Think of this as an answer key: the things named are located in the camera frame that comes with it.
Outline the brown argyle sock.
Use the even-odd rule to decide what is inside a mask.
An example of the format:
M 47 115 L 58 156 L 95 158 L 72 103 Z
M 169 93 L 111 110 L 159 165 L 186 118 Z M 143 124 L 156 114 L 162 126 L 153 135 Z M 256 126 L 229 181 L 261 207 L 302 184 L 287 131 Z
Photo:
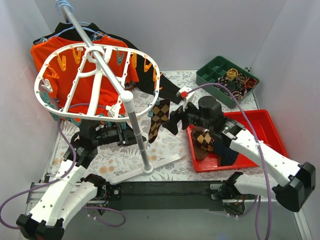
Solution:
M 158 104 L 155 104 L 153 107 L 150 129 L 148 132 L 148 142 L 150 144 L 156 140 L 161 125 L 169 120 L 170 105 L 170 99 L 166 98 L 160 100 Z
M 214 141 L 210 135 L 210 130 L 202 127 L 195 126 L 191 130 L 191 139 L 195 144 L 204 151 L 214 151 Z

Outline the dark navy sock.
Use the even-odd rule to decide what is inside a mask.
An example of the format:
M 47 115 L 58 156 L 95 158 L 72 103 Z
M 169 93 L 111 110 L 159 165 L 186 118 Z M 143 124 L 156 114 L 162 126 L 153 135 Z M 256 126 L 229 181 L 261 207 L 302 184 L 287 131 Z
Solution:
M 223 143 L 219 141 L 213 142 L 213 149 L 219 157 L 219 166 L 222 167 L 233 165 L 236 162 L 239 155 L 237 151 L 230 149 L 229 147 L 225 146 Z

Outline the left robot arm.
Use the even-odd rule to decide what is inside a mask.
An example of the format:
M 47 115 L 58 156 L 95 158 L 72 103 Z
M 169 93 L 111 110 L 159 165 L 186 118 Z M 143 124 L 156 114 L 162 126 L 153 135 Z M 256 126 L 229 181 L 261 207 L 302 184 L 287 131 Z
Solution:
M 83 120 L 63 156 L 53 183 L 39 202 L 27 214 L 21 214 L 16 225 L 28 240 L 60 240 L 71 219 L 87 202 L 113 198 L 110 183 L 96 174 L 84 177 L 92 160 L 102 145 L 135 144 L 131 128 L 123 130 L 120 123 L 101 123 Z

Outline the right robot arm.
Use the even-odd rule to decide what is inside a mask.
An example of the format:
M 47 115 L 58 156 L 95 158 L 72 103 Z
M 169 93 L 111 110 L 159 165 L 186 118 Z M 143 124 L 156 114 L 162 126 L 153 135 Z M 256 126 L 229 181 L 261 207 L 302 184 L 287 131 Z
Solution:
M 220 190 L 223 195 L 232 199 L 246 194 L 264 196 L 277 200 L 291 212 L 298 212 L 315 190 L 316 167 L 313 164 L 291 160 L 257 140 L 253 131 L 226 117 L 213 96 L 201 97 L 197 106 L 191 102 L 186 108 L 180 106 L 170 113 L 163 127 L 177 135 L 178 122 L 182 122 L 184 130 L 190 125 L 209 130 L 214 152 L 221 156 L 223 163 L 233 163 L 241 154 L 267 171 L 268 179 L 262 180 L 235 172 Z

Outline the white oval clip hanger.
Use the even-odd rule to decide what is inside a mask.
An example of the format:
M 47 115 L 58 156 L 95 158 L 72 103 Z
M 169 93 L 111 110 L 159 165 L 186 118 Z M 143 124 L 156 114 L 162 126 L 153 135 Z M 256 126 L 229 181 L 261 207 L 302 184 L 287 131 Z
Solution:
M 66 96 L 66 103 L 64 107 L 60 109 L 55 109 L 51 106 L 50 100 L 48 99 L 48 95 L 47 95 L 48 93 L 51 93 L 53 91 L 52 85 L 47 78 L 43 77 L 43 74 L 45 73 L 46 69 L 49 67 L 49 63 L 54 57 L 57 57 L 58 54 L 62 52 L 65 52 L 67 50 L 73 50 L 75 48 L 84 48 L 84 54 L 83 56 L 76 57 L 76 59 L 79 61 L 79 67 L 77 69 L 77 74 L 75 76 L 75 79 L 72 82 L 71 89 Z M 144 57 L 144 60 L 149 61 L 149 64 L 144 65 L 144 69 L 149 70 L 151 67 L 153 67 L 152 79 L 154 81 L 154 97 L 153 97 L 153 100 L 147 105 L 147 107 L 143 111 L 141 112 L 135 111 L 135 115 L 138 119 L 139 117 L 149 113 L 153 109 L 153 107 L 156 105 L 157 100 L 159 98 L 159 91 L 161 89 L 160 88 L 161 72 L 158 65 L 149 55 L 139 50 L 120 47 L 120 46 L 104 45 L 104 44 L 94 44 L 93 47 L 88 47 L 85 43 L 75 43 L 75 44 L 70 44 L 70 45 L 61 47 L 55 50 L 52 54 L 50 54 L 45 60 L 43 66 L 41 67 L 41 70 L 39 71 L 35 79 L 34 93 L 38 102 L 45 109 L 47 109 L 47 111 L 50 112 L 51 114 L 59 117 L 63 117 L 66 120 L 86 119 L 91 121 L 115 122 L 115 123 L 130 121 L 128 113 L 126 112 L 125 106 L 123 104 L 123 101 L 121 100 L 121 97 L 118 93 L 117 93 L 118 99 L 116 104 L 121 105 L 121 109 L 118 117 L 108 117 L 108 116 L 104 116 L 96 113 L 98 103 L 99 103 L 102 80 L 103 80 L 103 77 L 106 77 L 106 78 L 108 77 L 99 68 L 98 63 L 93 56 L 94 50 L 100 52 L 101 56 L 104 57 L 104 61 L 107 63 L 107 65 L 112 57 L 113 52 L 126 53 L 126 59 L 124 60 L 125 65 L 124 65 L 122 76 L 121 77 L 115 76 L 118 82 L 120 83 L 120 85 L 124 88 L 124 90 L 125 90 L 125 81 L 128 73 L 129 64 L 132 64 L 134 62 L 134 59 L 136 58 L 137 55 L 142 56 Z M 71 103 L 80 79 L 87 78 L 90 76 L 93 76 L 94 79 L 93 79 L 93 85 L 91 88 L 91 96 L 90 96 L 87 112 L 86 113 L 70 112 L 69 109 L 71 107 Z

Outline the black garment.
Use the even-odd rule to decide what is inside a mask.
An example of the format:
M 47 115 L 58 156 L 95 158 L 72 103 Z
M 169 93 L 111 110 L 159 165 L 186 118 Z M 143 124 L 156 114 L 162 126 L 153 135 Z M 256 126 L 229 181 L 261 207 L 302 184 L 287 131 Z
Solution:
M 47 39 L 45 42 L 41 42 L 41 39 L 37 39 L 33 41 L 33 45 L 31 47 L 30 53 L 33 57 L 33 61 L 35 64 L 35 67 L 37 71 L 39 72 L 42 68 L 42 65 L 44 61 L 47 59 L 47 57 L 52 54 L 55 50 L 62 48 L 67 45 L 71 45 L 74 43 L 82 43 L 83 40 L 79 36 L 78 32 L 73 28 L 69 29 L 71 27 L 71 23 L 62 23 L 60 22 L 57 27 L 55 28 L 55 31 L 47 36 L 44 36 L 43 38 Z M 85 26 L 86 28 L 89 28 L 92 31 L 99 32 L 101 35 L 96 35 L 96 33 L 93 33 L 90 30 L 84 30 L 88 36 L 90 37 L 91 41 L 95 44 L 102 44 L 102 45 L 112 45 L 112 46 L 120 46 L 125 48 L 131 48 L 138 50 L 136 46 L 134 46 L 129 40 L 114 35 L 109 34 L 94 24 L 90 23 L 88 26 Z M 110 68 L 114 72 L 116 76 L 119 76 L 120 74 L 120 66 L 117 65 L 116 56 L 112 56 L 110 60 Z M 126 81 L 133 81 L 135 82 L 135 86 L 142 91 L 143 93 L 152 95 L 154 92 L 154 84 L 151 83 L 151 78 L 153 76 L 152 70 L 153 67 L 151 67 L 150 70 L 147 72 L 144 72 L 144 57 L 138 55 L 137 56 L 137 66 L 136 68 L 133 68 L 131 65 L 129 66 L 129 76 L 126 78 Z M 67 89 L 70 89 L 69 86 L 66 86 L 65 88 L 61 88 L 59 90 L 58 83 L 63 80 L 62 75 L 59 77 L 60 79 L 53 79 L 53 83 L 51 83 L 53 87 L 53 98 L 58 98 L 61 104 L 64 104 L 66 101 L 62 93 L 63 91 L 66 91 Z M 168 78 L 166 78 L 164 75 L 160 77 L 160 84 L 159 86 L 162 88 L 159 91 L 159 97 L 162 99 L 170 99 L 172 103 L 179 104 L 180 99 L 176 96 L 176 93 L 179 91 L 179 87 L 176 86 L 174 83 L 172 83 Z M 111 98 L 111 92 L 107 91 L 108 88 L 112 88 L 112 91 L 115 92 L 113 94 L 114 96 L 117 96 L 116 91 L 113 89 L 113 86 L 109 82 L 109 80 L 105 80 L 105 84 L 101 84 L 101 90 L 103 90 L 103 94 L 101 93 L 100 99 L 103 102 L 107 103 L 107 100 L 105 98 Z

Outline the floral table mat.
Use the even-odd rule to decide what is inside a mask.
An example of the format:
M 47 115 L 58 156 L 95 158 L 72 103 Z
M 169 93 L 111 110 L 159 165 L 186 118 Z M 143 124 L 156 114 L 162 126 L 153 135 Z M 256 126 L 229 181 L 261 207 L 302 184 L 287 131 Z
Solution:
M 196 70 L 182 70 L 182 71 L 164 71 L 163 75 L 167 77 L 172 83 L 179 88 L 184 86 L 195 88 L 196 84 Z M 152 96 L 143 93 L 138 89 L 134 89 L 135 108 L 139 112 L 144 109 L 147 102 L 152 100 Z M 193 97 L 193 104 L 198 106 L 198 99 L 209 95 L 205 90 L 199 89 L 195 92 Z M 253 93 L 250 93 L 246 99 L 241 103 L 241 108 L 245 111 L 257 110 L 257 104 Z M 143 136 L 147 138 L 151 119 L 147 115 L 137 118 L 140 130 Z M 239 170 L 221 170 L 211 172 L 196 172 L 193 167 L 191 148 L 186 130 L 181 130 L 181 122 L 178 125 L 179 133 L 177 135 L 171 134 L 167 129 L 161 127 L 159 129 L 156 140 L 149 144 L 144 143 L 148 160 L 150 163 L 156 163 L 159 160 L 180 154 L 182 158 L 172 164 L 157 168 L 150 175 L 140 175 L 129 181 L 201 181 L 201 180 L 226 180 L 231 174 Z M 71 137 L 78 132 L 78 128 L 71 122 L 64 122 L 62 127 L 64 135 L 70 140 Z M 53 180 L 58 173 L 58 169 L 63 161 L 63 155 L 67 151 L 68 145 L 64 139 L 59 136 L 59 142 L 55 152 L 52 164 L 48 169 L 47 176 L 49 180 Z M 90 173 L 100 175 L 109 181 L 112 177 L 123 175 L 124 173 L 141 168 L 143 161 L 139 147 L 118 146 L 118 143 L 102 145 L 98 147 L 98 154 L 90 163 L 87 171 L 83 175 L 86 177 Z

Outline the white stand base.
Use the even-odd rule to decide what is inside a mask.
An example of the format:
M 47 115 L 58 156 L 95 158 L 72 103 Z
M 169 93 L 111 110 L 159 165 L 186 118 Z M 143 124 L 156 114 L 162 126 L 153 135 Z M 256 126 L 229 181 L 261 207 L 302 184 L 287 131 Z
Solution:
M 149 169 L 146 169 L 145 165 L 143 164 L 140 168 L 137 168 L 135 170 L 132 170 L 132 171 L 123 173 L 121 175 L 112 177 L 109 180 L 109 183 L 111 185 L 117 185 L 117 184 L 125 182 L 131 178 L 134 178 L 134 177 L 137 177 L 137 176 L 140 176 L 143 174 L 150 175 L 153 173 L 153 171 L 155 169 L 162 168 L 166 165 L 172 164 L 172 163 L 182 159 L 182 157 L 183 157 L 183 155 L 181 153 L 178 153 L 178 154 L 172 155 L 170 157 L 166 157 L 161 160 L 155 161 L 154 163 L 151 162 L 149 164 L 150 165 Z

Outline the silver stand pole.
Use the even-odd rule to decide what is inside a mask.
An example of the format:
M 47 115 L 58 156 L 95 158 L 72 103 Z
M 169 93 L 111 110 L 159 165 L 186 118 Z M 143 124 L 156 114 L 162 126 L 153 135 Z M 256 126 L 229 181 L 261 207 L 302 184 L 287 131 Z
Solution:
M 75 20 L 75 23 L 73 23 L 73 24 L 76 27 L 77 26 L 76 24 L 78 23 L 78 21 L 76 20 L 75 16 L 69 13 L 68 18 L 69 18 L 70 22 L 73 22 Z M 83 41 L 89 48 L 94 46 L 93 42 L 89 41 L 88 39 L 84 38 Z M 115 88 L 115 90 L 119 94 L 120 99 L 122 100 L 122 102 L 124 104 L 125 110 L 128 114 L 129 120 L 131 122 L 131 126 L 132 126 L 132 129 L 133 129 L 136 141 L 137 141 L 137 145 L 140 150 L 140 155 L 142 157 L 143 164 L 146 169 L 149 169 L 150 162 L 148 160 L 145 144 L 142 139 L 140 126 L 138 124 L 137 116 L 135 113 L 133 94 L 128 90 L 124 90 L 124 88 L 118 82 L 118 79 L 116 78 L 114 73 L 111 71 L 108 64 L 105 62 L 104 57 L 102 57 L 102 55 L 100 54 L 99 51 L 93 50 L 92 55 L 94 56 L 95 60 L 97 61 L 98 67 L 103 71 L 103 73 L 105 73 L 105 75 L 108 77 L 109 81 L 111 82 L 112 86 Z

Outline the floral rolled sock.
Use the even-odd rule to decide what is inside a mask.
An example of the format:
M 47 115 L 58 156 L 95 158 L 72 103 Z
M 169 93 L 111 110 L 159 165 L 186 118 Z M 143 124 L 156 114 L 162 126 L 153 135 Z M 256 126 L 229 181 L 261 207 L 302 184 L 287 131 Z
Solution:
M 225 77 L 225 76 L 221 76 L 216 80 L 216 88 L 219 89 L 220 91 L 224 91 L 225 88 L 228 86 L 229 84 L 229 80 Z

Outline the green compartment box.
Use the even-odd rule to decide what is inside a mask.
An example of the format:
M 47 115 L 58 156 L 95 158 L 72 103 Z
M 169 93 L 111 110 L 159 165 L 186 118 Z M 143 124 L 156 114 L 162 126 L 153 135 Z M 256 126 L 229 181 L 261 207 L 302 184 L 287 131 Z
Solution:
M 240 103 L 260 83 L 260 80 L 223 56 L 216 56 L 196 72 L 197 85 L 208 83 L 225 86 Z

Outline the yellow rolled sock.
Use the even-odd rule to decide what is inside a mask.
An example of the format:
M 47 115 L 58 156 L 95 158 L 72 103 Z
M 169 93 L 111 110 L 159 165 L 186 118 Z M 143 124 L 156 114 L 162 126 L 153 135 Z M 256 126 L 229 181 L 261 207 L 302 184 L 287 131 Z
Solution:
M 230 68 L 226 72 L 226 78 L 231 82 L 239 75 L 239 71 L 235 68 Z

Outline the orange rolled sock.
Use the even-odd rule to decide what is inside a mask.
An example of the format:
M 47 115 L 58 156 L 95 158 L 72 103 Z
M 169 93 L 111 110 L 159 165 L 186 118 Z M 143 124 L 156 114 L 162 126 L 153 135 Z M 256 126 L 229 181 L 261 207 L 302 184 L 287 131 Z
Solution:
M 244 82 L 245 89 L 253 89 L 257 85 L 258 81 L 253 77 L 248 77 Z

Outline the aluminium frame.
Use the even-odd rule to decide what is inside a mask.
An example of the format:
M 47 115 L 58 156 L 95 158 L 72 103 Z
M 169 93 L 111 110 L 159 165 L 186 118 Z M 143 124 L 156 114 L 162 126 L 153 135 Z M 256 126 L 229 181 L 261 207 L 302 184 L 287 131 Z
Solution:
M 193 209 L 201 203 L 241 195 L 275 199 L 291 212 L 298 212 L 316 187 L 316 168 L 299 164 L 257 139 L 253 130 L 227 118 L 211 130 L 214 150 L 241 154 L 265 170 L 264 178 L 233 173 L 221 184 L 209 181 L 130 182 L 129 175 L 106 181 L 90 174 L 83 177 L 87 161 L 66 159 L 37 205 L 21 214 L 17 227 L 29 240 L 60 240 L 71 219 L 95 197 L 106 196 L 109 210 Z

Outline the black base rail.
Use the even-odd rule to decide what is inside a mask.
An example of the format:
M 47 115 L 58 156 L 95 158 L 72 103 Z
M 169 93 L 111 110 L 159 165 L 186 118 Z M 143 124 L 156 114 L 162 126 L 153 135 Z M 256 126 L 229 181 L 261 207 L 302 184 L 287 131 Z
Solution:
M 223 201 L 213 197 L 218 181 L 128 181 L 106 183 L 108 206 L 115 210 L 223 211 Z

